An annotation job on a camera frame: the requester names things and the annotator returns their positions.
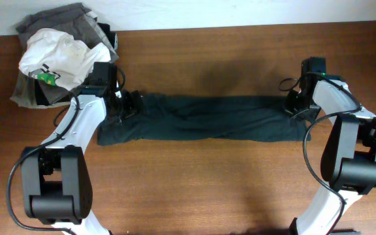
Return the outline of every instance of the white shirt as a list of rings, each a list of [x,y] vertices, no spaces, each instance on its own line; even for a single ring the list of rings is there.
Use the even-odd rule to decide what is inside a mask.
[[[71,90],[92,72],[94,62],[110,60],[110,51],[101,42],[90,50],[68,33],[40,29],[27,41],[19,69],[29,77]]]

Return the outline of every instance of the black bracket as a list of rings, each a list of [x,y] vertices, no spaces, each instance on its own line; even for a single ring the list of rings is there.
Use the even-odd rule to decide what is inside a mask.
[[[94,69],[85,82],[75,90],[77,95],[95,95],[104,98],[107,117],[106,121],[124,120],[133,115],[143,114],[146,109],[138,91],[121,90],[121,97],[117,97],[118,68],[109,62],[95,62]]]
[[[298,120],[308,120],[314,122],[321,110],[321,107],[314,103],[313,94],[316,83],[319,81],[317,76],[307,74],[308,72],[326,73],[326,59],[321,57],[310,57],[302,61],[300,89],[301,92],[291,90],[284,103],[284,111],[289,116],[294,116]],[[341,80],[340,76],[327,75],[327,79]]]
[[[369,151],[355,151],[357,142]],[[366,195],[376,187],[376,117],[338,115],[322,155],[321,174],[335,191]]]
[[[25,148],[25,155],[33,148]],[[46,181],[54,170],[61,181]],[[28,157],[21,165],[25,213],[45,225],[56,221],[79,225],[89,215],[92,186],[81,147],[44,149]]]

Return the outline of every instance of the pile of clothes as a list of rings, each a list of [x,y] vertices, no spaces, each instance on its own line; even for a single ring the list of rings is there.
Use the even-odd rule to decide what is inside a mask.
[[[26,108],[66,105],[96,61],[113,63],[118,38],[97,15],[75,3],[27,16],[16,28],[23,57],[11,100]]]

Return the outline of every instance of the wooden table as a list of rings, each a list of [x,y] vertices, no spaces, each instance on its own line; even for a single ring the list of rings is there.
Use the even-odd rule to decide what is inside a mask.
[[[169,95],[284,95],[278,82],[299,76],[301,61],[327,59],[362,104],[376,114],[376,22],[269,25],[118,32],[128,90]],[[14,89],[21,48],[0,37],[0,234],[39,234],[17,227],[7,213],[7,176],[24,146],[53,130],[60,108],[18,108]],[[313,131],[309,156],[319,168],[331,124]],[[139,140],[100,147],[92,139],[86,163],[93,211],[114,234],[228,234],[287,228],[313,199],[318,183],[301,142]],[[12,201],[25,217],[20,174]],[[376,234],[376,189],[358,201],[338,228]]]

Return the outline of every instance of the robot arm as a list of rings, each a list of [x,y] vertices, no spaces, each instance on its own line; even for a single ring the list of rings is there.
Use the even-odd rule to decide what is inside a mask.
[[[309,110],[302,119],[315,121],[320,109],[326,115],[356,110],[356,99],[349,96],[348,85],[338,76],[319,80],[313,72],[326,72],[323,58],[309,58],[302,65],[301,92],[290,91],[286,110],[290,115]],[[330,117],[334,124],[322,155],[323,179],[346,201],[343,213],[376,187],[376,116],[363,106],[352,114]],[[368,152],[355,151],[356,143],[369,147]],[[290,226],[293,235],[327,234],[341,216],[342,201],[326,187],[320,186],[308,209]]]
[[[84,153],[95,129],[105,119],[126,119],[144,111],[137,91],[129,93],[116,84],[117,67],[95,63],[87,84],[75,91],[79,105],[76,99],[71,100],[65,117],[42,144],[57,138],[73,121],[68,131],[23,161],[23,200],[28,217],[55,228],[65,228],[65,234],[110,234],[91,210],[93,192]],[[77,108],[79,111],[73,120]],[[22,155],[26,156],[32,149],[25,148]],[[61,172],[61,181],[46,181],[44,176],[54,170]]]

